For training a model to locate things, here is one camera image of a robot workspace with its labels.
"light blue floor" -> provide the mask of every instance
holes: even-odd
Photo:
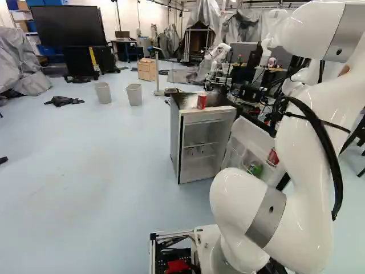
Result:
[[[170,68],[160,62],[160,69]],[[174,86],[166,78],[160,75],[160,88]],[[100,81],[111,86],[110,105],[98,104],[92,82],[54,78],[46,93],[0,108],[0,156],[9,157],[0,166],[0,273],[145,274],[150,232],[214,223],[211,180],[176,183],[169,156],[170,108],[164,97],[153,96],[156,82],[138,81],[130,70]],[[125,87],[138,82],[144,103],[132,108]],[[43,104],[56,95],[86,102],[62,108]],[[351,162],[365,166],[359,153],[350,147],[342,156],[345,199],[326,273],[365,268],[365,179],[355,176],[361,163]]]

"dark countertop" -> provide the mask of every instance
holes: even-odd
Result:
[[[197,93],[179,92],[171,94],[179,110],[196,108],[198,103]],[[231,106],[232,102],[219,92],[208,91],[205,107]]]

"large monitor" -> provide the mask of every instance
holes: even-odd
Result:
[[[44,46],[105,46],[102,18],[96,6],[30,7]]]

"black chair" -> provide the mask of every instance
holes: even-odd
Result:
[[[356,137],[360,138],[360,141],[358,141],[358,146],[361,147],[365,143],[365,115],[361,119],[359,125],[355,129],[355,131],[351,134],[351,136],[346,140],[344,143],[340,154],[355,140]],[[358,174],[358,177],[361,177],[365,174],[365,167],[361,172]]]

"red soda can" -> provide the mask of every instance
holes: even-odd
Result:
[[[269,153],[269,157],[267,157],[266,161],[269,165],[276,167],[279,163],[279,157],[276,153],[275,147],[273,147]]]
[[[205,109],[205,104],[206,104],[206,92],[201,92],[198,95],[198,104],[197,104],[197,108],[199,108],[200,110]]]

